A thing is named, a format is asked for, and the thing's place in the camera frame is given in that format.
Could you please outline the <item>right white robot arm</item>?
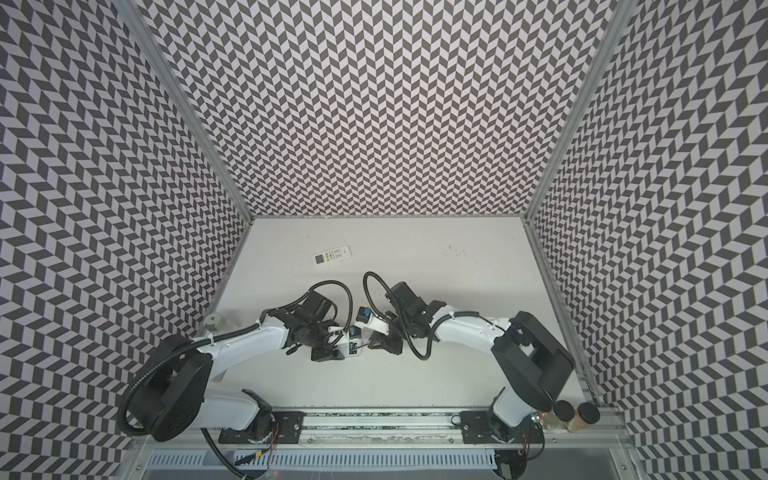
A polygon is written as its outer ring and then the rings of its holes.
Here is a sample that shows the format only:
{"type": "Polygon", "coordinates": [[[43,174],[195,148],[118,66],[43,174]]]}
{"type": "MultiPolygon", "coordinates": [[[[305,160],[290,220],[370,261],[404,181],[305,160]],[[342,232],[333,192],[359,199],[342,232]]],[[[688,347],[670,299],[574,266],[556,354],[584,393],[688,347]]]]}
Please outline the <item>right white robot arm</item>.
{"type": "Polygon", "coordinates": [[[529,439],[533,416],[551,411],[575,370],[568,349],[533,314],[490,318],[442,301],[426,303],[405,282],[391,287],[373,271],[362,277],[370,316],[389,326],[387,340],[427,361],[437,342],[462,345],[493,357],[507,385],[486,411],[492,438],[529,439]]]}

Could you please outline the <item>white remote with green buttons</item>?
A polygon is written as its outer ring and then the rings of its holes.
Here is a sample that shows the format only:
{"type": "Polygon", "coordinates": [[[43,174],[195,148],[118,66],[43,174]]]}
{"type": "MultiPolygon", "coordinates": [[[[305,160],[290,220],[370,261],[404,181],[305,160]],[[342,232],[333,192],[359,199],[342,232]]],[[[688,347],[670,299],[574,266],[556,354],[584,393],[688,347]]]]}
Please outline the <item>white remote with green buttons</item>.
{"type": "Polygon", "coordinates": [[[335,247],[312,255],[312,261],[316,267],[336,264],[351,258],[351,249],[348,245],[335,247]]]}

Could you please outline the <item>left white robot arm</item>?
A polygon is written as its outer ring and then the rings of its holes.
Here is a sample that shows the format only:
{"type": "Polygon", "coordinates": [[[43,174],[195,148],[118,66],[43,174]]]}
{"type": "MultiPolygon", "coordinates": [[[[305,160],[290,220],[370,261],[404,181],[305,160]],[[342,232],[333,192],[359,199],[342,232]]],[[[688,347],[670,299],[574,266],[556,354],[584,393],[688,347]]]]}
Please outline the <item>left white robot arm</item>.
{"type": "Polygon", "coordinates": [[[171,335],[151,352],[117,405],[118,429],[131,437],[169,441],[189,429],[228,429],[252,442],[272,435],[272,406],[252,390],[227,392],[212,379],[260,355],[302,346],[334,349],[351,328],[354,301],[349,299],[342,325],[327,314],[336,304],[319,294],[325,281],[298,299],[265,309],[251,325],[190,339],[171,335]]]}

